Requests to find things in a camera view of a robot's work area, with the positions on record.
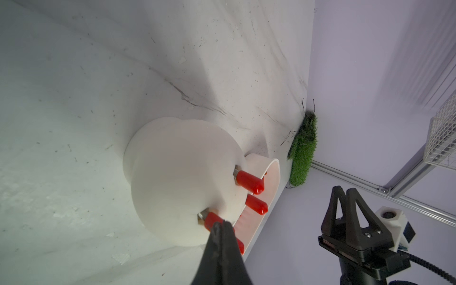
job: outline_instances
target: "metal rack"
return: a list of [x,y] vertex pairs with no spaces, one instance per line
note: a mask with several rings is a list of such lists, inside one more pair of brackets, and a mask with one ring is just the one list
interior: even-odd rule
[[[356,176],[350,175],[348,173],[345,173],[343,171],[340,171],[338,169],[332,168],[330,166],[324,165],[320,162],[317,161],[312,161],[312,166],[315,169],[318,169],[324,173],[327,173],[329,175],[332,175],[334,177],[337,177],[339,179],[342,179],[354,186],[357,186],[359,188],[362,188],[366,191],[369,191],[377,196],[380,196],[382,198],[385,198],[387,200],[393,201],[399,205],[402,205],[404,207],[407,207],[409,209],[412,209],[414,211],[417,211],[423,215],[426,215],[428,217],[431,217],[439,222],[445,223],[449,226],[452,226],[456,228],[456,216],[453,214],[450,214],[448,212],[442,211],[440,209],[437,209],[435,207],[426,205],[424,203],[421,203],[415,199],[409,198],[407,196],[399,196],[398,198],[394,198],[389,196],[388,194],[390,193],[389,189],[386,189],[384,187],[381,187],[379,185],[375,185],[373,183],[370,183],[366,180],[363,180],[361,178],[358,178]],[[408,176],[408,180],[412,181],[413,175]]]
[[424,161],[456,170],[456,90],[430,122]]

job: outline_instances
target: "black wire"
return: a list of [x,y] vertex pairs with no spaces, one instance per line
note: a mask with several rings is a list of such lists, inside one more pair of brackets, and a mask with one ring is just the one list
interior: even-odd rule
[[394,281],[391,281],[389,283],[389,285],[418,285],[418,284],[410,282],[410,281],[394,280]]
[[293,188],[296,188],[296,187],[299,187],[299,186],[293,186],[293,187],[287,187],[287,186],[285,186],[285,188],[287,188],[287,189],[293,189]]
[[410,254],[410,253],[402,251],[402,250],[398,250],[398,252],[404,253],[404,254],[408,254],[409,257],[410,257],[410,261],[413,261],[416,264],[419,264],[419,265],[429,269],[430,271],[432,271],[435,274],[439,275],[443,279],[449,281],[451,284],[455,284],[456,285],[456,278],[454,278],[450,274],[446,273],[442,269],[438,268],[437,266],[433,265],[432,263],[429,263],[429,262],[427,262],[424,259],[421,259],[421,258],[419,258],[417,256],[414,256],[413,254]]
[[286,138],[284,139],[284,141],[280,144],[280,146],[282,146],[282,145],[284,144],[284,142],[286,141],[286,139],[288,139],[288,136],[290,135],[291,132],[297,133],[297,131],[291,130],[291,131],[288,133],[288,135],[286,136]]

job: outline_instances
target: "green turf patch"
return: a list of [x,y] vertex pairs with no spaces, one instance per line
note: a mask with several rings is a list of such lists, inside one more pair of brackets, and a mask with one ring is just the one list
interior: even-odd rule
[[291,185],[299,186],[306,181],[316,143],[316,116],[314,112],[306,111],[302,125],[288,151],[288,159],[293,160],[290,174]]

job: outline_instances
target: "light purple wall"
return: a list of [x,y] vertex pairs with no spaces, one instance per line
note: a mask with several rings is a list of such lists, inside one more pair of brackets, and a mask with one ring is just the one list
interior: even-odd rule
[[[338,258],[321,248],[317,237],[321,235],[320,226],[332,187],[340,185],[347,190],[353,186],[314,169],[307,182],[301,187],[284,190],[258,237],[245,263],[254,284],[339,284]],[[381,206],[404,210],[416,231],[410,253],[456,274],[456,228],[359,191],[374,212]],[[417,264],[387,280],[409,280],[419,285],[448,284]]]
[[[426,143],[435,109],[417,108],[415,98],[405,97],[431,74],[424,67],[414,74],[410,61],[421,58],[412,53],[417,49],[422,56],[435,53],[436,61],[446,56],[445,45],[420,48],[434,40],[432,31],[450,5],[316,1],[307,97],[309,109],[315,99],[318,116],[316,161],[385,185]],[[414,57],[407,58],[409,50]]]
[[[403,69],[391,75],[391,68],[407,55],[398,56],[405,37],[420,35],[421,30],[425,34],[429,27],[415,28],[411,23],[422,17],[427,24],[435,24],[439,17],[433,15],[449,3],[316,1],[307,100],[311,109],[315,99],[318,116],[316,161],[384,185],[424,145],[435,109],[421,110],[407,101],[399,104],[395,96],[401,94],[388,94],[395,90],[389,83],[405,82],[412,72]],[[425,36],[417,42],[426,41]],[[403,63],[399,69],[413,66]],[[407,195],[456,214],[455,179],[454,172],[435,168]],[[344,190],[352,187],[311,169],[307,184],[284,190],[246,261],[254,284],[339,284],[338,258],[317,241],[336,185]],[[374,211],[381,206],[403,209],[417,232],[410,252],[456,275],[456,228],[363,190],[360,193]],[[417,264],[388,281],[394,279],[448,284]]]

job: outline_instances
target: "red rubber cap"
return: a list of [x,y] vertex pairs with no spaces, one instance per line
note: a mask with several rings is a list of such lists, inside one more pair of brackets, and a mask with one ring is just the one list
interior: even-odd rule
[[261,194],[264,191],[264,181],[250,173],[243,170],[239,171],[236,175],[236,181],[240,186],[249,190],[253,194]]
[[260,215],[264,215],[268,212],[268,204],[253,195],[247,195],[245,204]]
[[241,242],[238,238],[236,238],[236,240],[238,241],[239,251],[241,254],[244,254],[244,243]]
[[210,232],[215,222],[223,223],[223,219],[213,212],[210,212],[204,220],[204,227]]

